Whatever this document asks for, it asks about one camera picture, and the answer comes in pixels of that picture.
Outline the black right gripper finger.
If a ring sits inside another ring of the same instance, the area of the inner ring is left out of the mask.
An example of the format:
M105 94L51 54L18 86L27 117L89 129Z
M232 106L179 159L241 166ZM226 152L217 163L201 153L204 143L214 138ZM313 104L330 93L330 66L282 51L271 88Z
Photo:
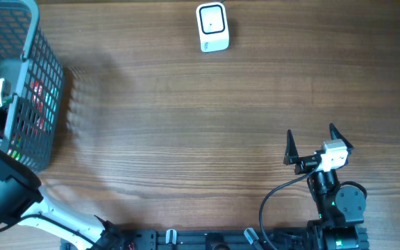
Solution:
M329 131L332 140L341 139L348 150L353 150L353 145L339 132L339 130L337 130L333 123L329 124Z
M290 129L287 130L287 142L285 149L285 158L298 158L299 154L294 141L294 136Z

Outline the red snack packet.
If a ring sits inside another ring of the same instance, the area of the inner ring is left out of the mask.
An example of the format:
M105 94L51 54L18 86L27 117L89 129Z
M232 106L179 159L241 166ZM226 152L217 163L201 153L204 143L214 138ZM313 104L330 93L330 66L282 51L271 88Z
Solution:
M46 131L46 92L43 90L43 80L35 81L31 83L34 94L31 97L31 101L37 110L37 113L33 116L33 121L35 122L36 129L34 134L38 134L38 131Z

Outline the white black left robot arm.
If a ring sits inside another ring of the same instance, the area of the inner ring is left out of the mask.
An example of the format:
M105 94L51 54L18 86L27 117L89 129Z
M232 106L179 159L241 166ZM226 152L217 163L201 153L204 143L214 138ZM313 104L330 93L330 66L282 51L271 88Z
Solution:
M0 78L0 108L3 107L3 89L5 79ZM17 94L14 93L9 99L15 100L18 104ZM32 142L25 142L18 137L24 135L40 136L40 132L48 132L45 126L28 114L24 121L18 115L15 108L18 122L15 137L8 136L9 146L12 153L21 153L22 146L35 146ZM125 245L124 236L109 221L103 221L96 216L84 215L77 212L60 201L52 199L41 187L40 179L26 166L24 162L18 161L11 155L0 150L0 224L6 227L0 228L0 232L9 229L16 224L32 226L43 231L54 234L71 244L77 249L121 249Z

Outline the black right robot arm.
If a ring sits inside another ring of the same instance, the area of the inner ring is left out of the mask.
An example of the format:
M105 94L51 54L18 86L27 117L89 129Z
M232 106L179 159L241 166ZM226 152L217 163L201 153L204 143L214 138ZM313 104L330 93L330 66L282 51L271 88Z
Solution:
M292 131L287 132L283 163L294 165L296 175L305 174L317 206L318 220L307 223L308 249L365 250L369 248L364 222L367 191L354 181L341 182L336 171L349 163L353 145L329 124L330 140L311 156L299 156Z

